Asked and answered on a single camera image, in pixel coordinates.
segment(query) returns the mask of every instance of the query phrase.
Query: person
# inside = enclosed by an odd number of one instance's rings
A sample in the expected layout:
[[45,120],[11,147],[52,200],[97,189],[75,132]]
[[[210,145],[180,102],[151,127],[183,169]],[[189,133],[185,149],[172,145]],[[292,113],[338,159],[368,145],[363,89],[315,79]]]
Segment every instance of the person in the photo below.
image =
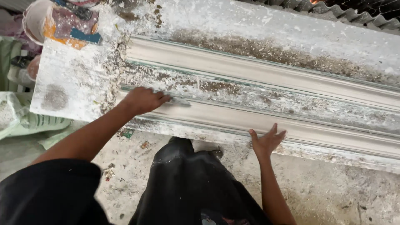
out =
[[[138,87],[102,117],[70,134],[26,168],[0,183],[0,224],[110,224],[95,200],[102,172],[91,163],[108,140],[136,115],[169,101]],[[154,156],[146,190],[129,224],[295,225],[271,165],[285,131],[277,124],[258,138],[262,208],[210,152],[194,153],[189,139],[173,137]]]

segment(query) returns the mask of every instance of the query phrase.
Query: plaster scraper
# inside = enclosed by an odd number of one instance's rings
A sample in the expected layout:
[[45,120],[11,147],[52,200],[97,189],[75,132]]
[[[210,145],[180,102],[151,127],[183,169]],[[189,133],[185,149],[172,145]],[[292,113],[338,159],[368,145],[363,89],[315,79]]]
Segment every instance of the plaster scraper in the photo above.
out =
[[[135,87],[130,87],[130,86],[122,86],[120,89],[121,94],[123,94],[124,96],[126,96],[126,94],[134,89]],[[171,99],[169,101],[169,103],[171,104],[175,104],[178,106],[182,106],[182,107],[191,107],[190,102],[187,100],[187,97],[185,96],[180,96],[180,95],[176,95],[173,94],[171,92],[168,91],[162,91],[164,94],[168,94],[169,96],[171,96]]]

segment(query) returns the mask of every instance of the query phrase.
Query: dirty floor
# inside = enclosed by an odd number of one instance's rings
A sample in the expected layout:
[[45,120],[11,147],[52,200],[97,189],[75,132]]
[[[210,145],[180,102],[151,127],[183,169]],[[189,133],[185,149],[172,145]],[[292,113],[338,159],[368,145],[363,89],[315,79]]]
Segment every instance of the dirty floor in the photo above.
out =
[[[153,156],[169,138],[139,131],[130,139],[114,136],[94,159],[105,169],[96,197],[112,223],[129,222],[146,188]],[[222,163],[261,204],[254,152],[219,148]],[[272,163],[299,225],[400,224],[400,175],[278,154]]]

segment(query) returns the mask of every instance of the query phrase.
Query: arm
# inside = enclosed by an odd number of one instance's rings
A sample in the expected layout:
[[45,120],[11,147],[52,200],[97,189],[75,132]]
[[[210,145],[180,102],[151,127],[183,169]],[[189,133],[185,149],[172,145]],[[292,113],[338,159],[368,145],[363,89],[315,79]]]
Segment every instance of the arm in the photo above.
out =
[[257,133],[250,129],[253,150],[260,163],[261,169],[261,195],[262,208],[274,225],[296,225],[296,221],[276,181],[271,164],[271,153],[285,138],[286,131],[276,134],[278,124],[263,137],[258,138]]
[[169,99],[168,95],[153,93],[150,88],[135,88],[108,113],[62,139],[31,165],[51,159],[82,159],[90,162],[133,117],[151,112]]

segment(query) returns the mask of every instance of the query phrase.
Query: hand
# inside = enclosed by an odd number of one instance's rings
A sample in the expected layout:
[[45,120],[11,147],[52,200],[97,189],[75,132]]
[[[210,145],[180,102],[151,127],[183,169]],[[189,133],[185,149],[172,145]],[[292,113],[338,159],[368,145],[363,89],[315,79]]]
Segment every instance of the hand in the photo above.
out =
[[270,160],[272,151],[275,150],[285,138],[286,131],[276,134],[277,132],[277,123],[274,123],[271,130],[261,138],[258,138],[257,133],[253,129],[249,130],[252,138],[253,150],[260,164],[264,163],[266,160]]
[[153,89],[137,87],[131,90],[119,103],[130,113],[132,117],[149,113],[170,100],[169,95],[159,91],[153,93]]

